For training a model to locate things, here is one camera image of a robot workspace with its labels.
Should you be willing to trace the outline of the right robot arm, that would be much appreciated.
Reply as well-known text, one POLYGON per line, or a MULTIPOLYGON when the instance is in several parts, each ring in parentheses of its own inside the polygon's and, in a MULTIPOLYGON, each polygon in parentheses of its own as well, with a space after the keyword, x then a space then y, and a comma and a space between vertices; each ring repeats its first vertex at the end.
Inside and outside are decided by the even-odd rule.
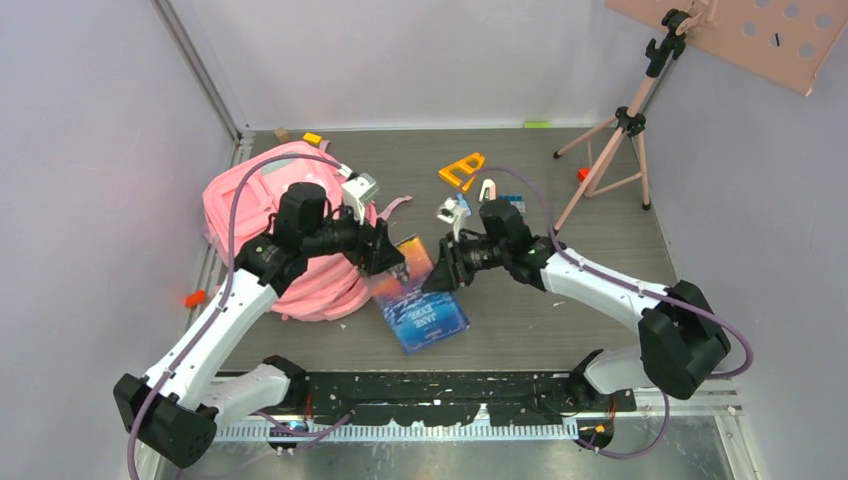
POLYGON ((636 346, 598 349, 569 374, 564 389, 584 410, 596 410, 610 395, 656 387, 687 400, 731 350, 725 330, 708 319, 701 290, 680 281, 672 287, 644 282, 604 267, 549 236, 534 235, 519 210, 503 199, 479 211, 483 232, 465 228, 455 199, 437 210, 452 230, 439 242, 439 258, 423 282, 425 292, 453 292, 476 273, 502 267, 513 280, 542 292, 577 300, 632 330, 636 346))

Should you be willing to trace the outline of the pink student backpack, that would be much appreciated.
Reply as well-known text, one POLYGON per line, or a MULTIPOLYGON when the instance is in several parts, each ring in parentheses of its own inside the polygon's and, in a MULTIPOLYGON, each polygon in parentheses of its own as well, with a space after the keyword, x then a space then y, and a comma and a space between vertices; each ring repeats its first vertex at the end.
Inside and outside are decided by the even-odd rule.
MULTIPOLYGON (((274 220, 281 195, 296 182, 322 186, 327 209, 338 216, 341 185, 363 174, 339 162, 326 151, 304 141, 290 142, 220 174, 202 195, 210 242, 228 266, 235 261, 258 262, 248 246, 274 246, 274 220)), ((377 212, 367 205, 367 222, 386 218, 392 210, 377 212)), ((365 274, 342 254, 310 258, 305 271, 286 287, 271 311, 285 319, 315 322, 337 320, 361 308, 371 297, 365 274)))

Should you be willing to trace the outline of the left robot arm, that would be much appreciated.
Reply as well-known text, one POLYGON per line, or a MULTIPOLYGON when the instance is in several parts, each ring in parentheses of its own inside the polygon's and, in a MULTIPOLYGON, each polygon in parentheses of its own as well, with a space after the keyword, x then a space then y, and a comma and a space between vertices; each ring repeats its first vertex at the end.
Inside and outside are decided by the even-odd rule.
POLYGON ((217 388, 210 382, 249 328, 307 270, 309 259, 342 254, 361 273, 375 275, 403 262, 388 238, 388 224, 366 211, 378 187, 367 175, 341 186, 338 212, 326 210, 326 191, 315 183, 289 186, 266 228, 230 252, 234 258, 213 302, 171 350, 147 372, 123 375, 113 395, 130 442, 142 442, 180 469, 195 464, 218 430, 265 407, 298 412, 307 398, 302 368, 272 356, 217 388))

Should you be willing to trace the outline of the dark cover paperback book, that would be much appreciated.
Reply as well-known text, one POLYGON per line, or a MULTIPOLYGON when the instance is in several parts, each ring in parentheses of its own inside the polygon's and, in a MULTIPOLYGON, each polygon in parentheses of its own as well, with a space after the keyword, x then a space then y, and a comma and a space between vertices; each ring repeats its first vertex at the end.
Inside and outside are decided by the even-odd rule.
POLYGON ((455 296, 424 292, 422 285, 433 270, 423 241, 410 236, 396 245, 402 264, 368 279, 373 300, 406 355, 412 355, 470 328, 455 296))

